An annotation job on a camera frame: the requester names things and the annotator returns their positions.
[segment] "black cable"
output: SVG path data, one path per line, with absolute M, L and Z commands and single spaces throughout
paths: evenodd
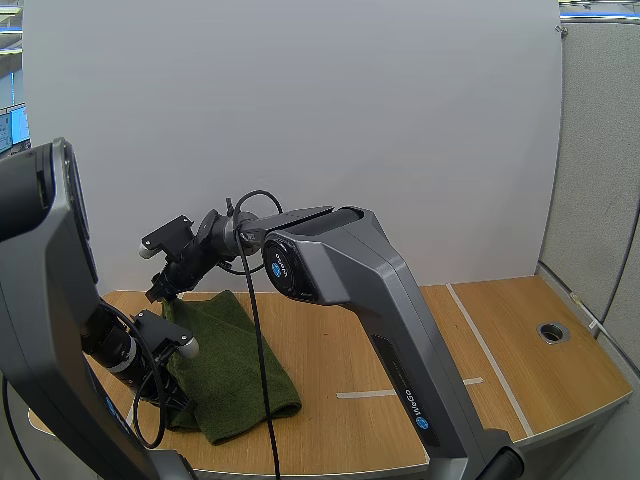
M 33 475 L 33 478 L 35 478 L 36 480 L 40 480 L 40 476 L 38 475 L 38 472 L 36 472 L 36 469 L 33 468 L 33 465 L 31 465 L 31 462 L 29 461 L 29 457 L 27 457 L 27 454 L 22 448 L 22 444 L 20 443 L 20 439 L 18 438 L 18 433 L 16 432 L 16 429 L 13 426 L 13 420 L 11 419 L 11 410 L 9 410 L 9 392 L 7 388 L 8 383 L 9 382 L 7 382 L 7 378 L 3 376 L 2 377 L 2 404 L 4 405 L 4 416 L 7 419 L 7 425 L 9 425 L 9 430 L 11 431 L 11 436 L 13 437 L 13 443 L 16 444 L 16 448 L 20 452 L 20 455 L 22 456 L 24 463 L 26 463 L 27 467 L 29 467 L 29 470 L 31 470 L 31 474 Z
M 242 266 L 244 267 L 245 277 L 247 279 L 247 288 L 249 289 L 249 297 L 251 298 L 251 310 L 253 312 L 253 321 L 256 327 L 256 340 L 258 342 L 258 358 L 260 360 L 260 379 L 262 381 L 262 396 L 264 398 L 264 410 L 267 416 L 267 427 L 269 428 L 269 437 L 271 438 L 271 450 L 273 452 L 273 468 L 275 471 L 276 479 L 280 480 L 280 460 L 278 458 L 278 445 L 276 443 L 276 434 L 273 429 L 273 421 L 271 420 L 271 406 L 269 405 L 269 390 L 267 386 L 267 370 L 264 362 L 264 350 L 262 347 L 262 330 L 260 329 L 260 317 L 258 315 L 258 304 L 256 302 L 256 292 L 253 289 L 253 280 L 251 279 L 251 271 L 249 270 L 249 264 L 247 263 L 247 256 L 244 253 L 244 248 L 242 246 L 242 241 L 240 240 L 239 233 L 239 225 L 238 225 L 238 215 L 240 212 L 240 207 L 242 204 L 249 198 L 256 195 L 265 195 L 273 200 L 276 207 L 278 208 L 278 212 L 282 213 L 282 207 L 280 206 L 280 202 L 274 197 L 271 193 L 265 190 L 254 190 L 253 192 L 247 193 L 243 196 L 237 203 L 236 208 L 233 212 L 233 226 L 234 226 L 234 234 L 236 237 L 236 243 L 238 245 L 238 249 L 240 250 L 240 258 L 242 259 Z
M 156 435 L 156 439 L 152 443 L 148 443 L 142 435 L 138 435 L 138 438 L 140 439 L 140 442 L 142 442 L 142 444 L 145 447 L 149 449 L 156 448 L 158 445 L 160 445 L 160 442 L 162 441 L 162 437 L 164 437 L 164 430 L 166 426 L 166 413 L 167 413 L 167 399 L 164 394 L 164 386 L 162 385 L 162 377 L 160 376 L 158 365 L 156 364 L 155 359 L 153 358 L 153 354 L 149 349 L 149 345 L 147 345 L 146 340 L 142 337 L 142 335 L 140 334 L 140 331 L 136 328 L 133 322 L 120 310 L 118 310 L 117 308 L 105 302 L 104 299 L 101 299 L 101 305 L 104 309 L 114 314 L 116 317 L 118 317 L 122 321 L 122 323 L 124 323 L 127 327 L 129 327 L 129 330 L 138 340 L 138 345 L 142 347 L 142 352 L 144 353 L 145 357 L 147 357 L 147 360 L 150 364 L 149 366 L 151 367 L 151 373 L 153 374 L 153 377 L 156 382 L 156 390 L 158 391 L 157 393 L 158 393 L 158 407 L 160 408 L 160 424 L 158 425 L 158 434 Z M 142 385 L 138 389 L 138 393 L 141 390 L 142 390 Z
M 231 267 L 227 266 L 224 263 L 219 263 L 218 266 L 223 269 L 225 272 L 230 273 L 231 275 L 246 275 L 247 272 L 243 271 L 239 271 L 239 270 L 234 270 Z M 255 268 L 252 268 L 251 270 L 249 270 L 249 273 L 256 273 L 260 270 L 262 270 L 264 268 L 264 263 L 261 263 L 260 265 L 258 265 Z
M 245 195 L 244 197 L 242 197 L 240 199 L 240 201 L 238 201 L 238 204 L 236 205 L 236 208 L 233 210 L 233 226 L 234 228 L 236 228 L 237 223 L 238 223 L 238 216 L 240 215 L 240 205 L 242 205 L 244 203 L 245 200 L 247 200 L 248 198 L 251 198 L 255 195 L 265 195 L 267 197 L 269 197 L 273 203 L 276 205 L 276 208 L 278 209 L 278 213 L 282 213 L 282 206 L 280 205 L 280 202 L 278 201 L 278 199 L 272 195 L 271 193 L 267 192 L 266 190 L 254 190 L 253 192 L 248 193 L 247 195 Z M 218 266 L 223 269 L 225 272 L 230 273 L 232 275 L 246 275 L 247 272 L 246 271 L 239 271 L 239 270 L 234 270 L 231 268 L 231 266 L 229 266 L 228 264 L 225 263 L 219 263 Z M 258 265 L 257 267 L 252 268 L 251 270 L 249 270 L 250 274 L 256 273 L 260 270 L 262 270 L 264 268 L 264 263 L 261 263 L 260 265 Z
M 158 362 L 157 362 L 158 366 L 166 362 L 169 359 L 169 357 L 173 355 L 173 352 L 175 352 L 175 350 L 176 348 L 173 345 L 170 345 L 169 347 L 167 347 L 166 350 L 162 353 L 162 355 L 160 355 L 160 357 L 158 358 Z M 142 390 L 144 390 L 144 387 L 147 385 L 147 382 L 149 381 L 152 375 L 153 375 L 153 372 L 147 373 L 147 375 L 144 377 L 144 380 L 142 380 L 142 383 L 140 384 L 138 391 L 136 392 L 135 398 L 133 399 L 133 421 L 132 421 L 133 429 L 135 430 L 138 438 L 142 440 L 143 443 L 145 444 L 146 444 L 146 440 L 142 435 L 142 432 L 140 431 L 140 425 L 138 424 L 138 407 L 140 405 L 140 397 L 142 395 Z

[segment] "logo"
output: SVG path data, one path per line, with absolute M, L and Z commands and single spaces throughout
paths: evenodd
M 407 400 L 409 400 L 409 405 L 411 410 L 413 410 L 413 413 L 415 413 L 416 415 L 420 415 L 420 409 L 418 408 L 418 404 L 411 394 L 411 390 L 405 390 L 404 393 L 407 395 Z
M 416 418 L 416 423 L 418 424 L 418 426 L 423 429 L 426 430 L 427 428 L 429 428 L 429 422 L 427 422 L 424 418 L 422 417 L 418 417 Z
M 109 397 L 107 397 L 106 400 L 107 400 L 107 407 L 109 407 L 109 411 L 111 412 L 111 415 L 113 415 L 114 417 L 118 418 L 118 413 L 116 411 L 116 407 L 113 405 L 113 403 L 111 403 L 111 399 Z
M 282 274 L 286 277 L 287 276 L 287 269 L 284 266 L 284 263 L 282 263 L 282 259 L 280 258 L 280 255 L 276 253 L 276 260 L 278 260 L 278 271 L 281 271 Z

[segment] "white tape line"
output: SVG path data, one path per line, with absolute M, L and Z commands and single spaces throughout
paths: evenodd
M 131 402 L 129 413 L 127 413 L 127 425 L 129 425 L 130 427 L 133 427 L 133 402 Z
M 482 382 L 484 382 L 484 380 L 482 380 L 482 377 L 467 378 L 466 380 L 462 381 L 462 383 L 464 383 L 465 385 L 475 385 L 476 383 Z
M 338 398 L 389 397 L 395 394 L 396 394 L 395 390 L 372 390 L 369 392 L 336 393 L 336 397 Z
M 482 377 L 476 378 L 467 378 L 462 382 L 465 385 L 474 385 L 476 383 L 482 383 Z M 396 395 L 395 390 L 370 390 L 368 392 L 347 392 L 347 393 L 336 393 L 336 397 L 338 398 L 369 398 L 369 397 L 390 397 L 392 395 Z
M 528 437 L 532 436 L 533 435 L 533 430 L 531 429 L 531 426 L 529 425 L 529 422 L 527 421 L 527 417 L 524 416 L 524 412 L 522 411 L 522 408 L 520 408 L 520 404 L 516 400 L 516 397 L 513 394 L 513 391 L 511 390 L 511 387 L 509 386 L 509 383 L 507 382 L 507 379 L 504 378 L 504 375 L 502 374 L 502 370 L 500 370 L 500 367 L 498 366 L 498 362 L 496 362 L 496 359 L 493 358 L 493 355 L 491 354 L 491 350 L 489 350 L 489 347 L 487 346 L 486 342 L 484 341 L 484 338 L 482 338 L 482 335 L 480 334 L 480 331 L 476 327 L 475 323 L 473 323 L 473 320 L 471 320 L 471 316 L 469 315 L 469 312 L 467 312 L 467 309 L 464 308 L 464 305 L 460 301 L 460 298 L 458 298 L 458 295 L 453 290 L 453 287 L 451 286 L 450 283 L 447 283 L 447 290 L 449 290 L 449 293 L 451 294 L 451 297 L 453 298 L 453 300 L 458 305 L 458 308 L 460 309 L 460 311 L 462 312 L 462 315 L 464 316 L 465 320 L 467 321 L 467 324 L 469 325 L 469 328 L 471 329 L 473 334 L 476 336 L 476 340 L 478 340 L 478 343 L 482 347 L 482 350 L 484 351 L 484 354 L 487 356 L 487 359 L 489 360 L 489 363 L 493 367 L 493 371 L 496 372 L 496 375 L 498 376 L 498 380 L 500 380 L 500 384 L 502 385 L 502 388 L 504 388 L 504 392 L 507 394 L 507 397 L 509 398 L 509 401 L 511 402 L 511 406 L 515 410 L 516 415 L 518 416 L 518 419 L 520 420 L 520 423 L 522 424 L 522 428 L 524 428 L 524 431 L 525 431 L 525 433 L 527 434 Z

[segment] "blue circular logo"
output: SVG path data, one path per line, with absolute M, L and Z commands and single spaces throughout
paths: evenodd
M 422 417 L 418 417 L 416 418 L 416 423 L 418 424 L 418 426 L 423 429 L 426 430 L 427 428 L 429 428 L 429 422 L 427 422 L 424 418 Z

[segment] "robotic arm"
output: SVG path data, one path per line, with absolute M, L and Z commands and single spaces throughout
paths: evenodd
M 72 213 L 78 194 L 65 170 L 71 146 L 59 139 L 47 147 L 40 163 L 53 172 L 51 186 L 42 184 L 55 190 L 50 204 L 40 203 L 20 228 L 0 220 L 0 367 L 100 476 L 188 479 L 188 464 L 176 452 L 142 448 L 82 356 L 80 331 L 99 305 L 95 269 L 88 236 Z M 31 179 L 36 186 L 38 175 Z M 0 208 L 15 206 L 16 198 L 0 190 Z M 245 255 L 261 250 L 279 292 L 341 305 L 359 317 L 429 454 L 429 478 L 510 480 L 522 474 L 522 457 L 507 433 L 483 429 L 409 268 L 372 212 L 318 207 L 259 219 L 235 210 L 230 204 L 227 215 L 212 210 L 195 236 L 191 222 L 178 217 L 142 240 L 144 257 L 167 255 L 147 292 L 150 300 L 193 289 L 216 265 L 228 268 L 240 254 L 238 243 Z M 11 235 L 3 237 L 3 228 Z

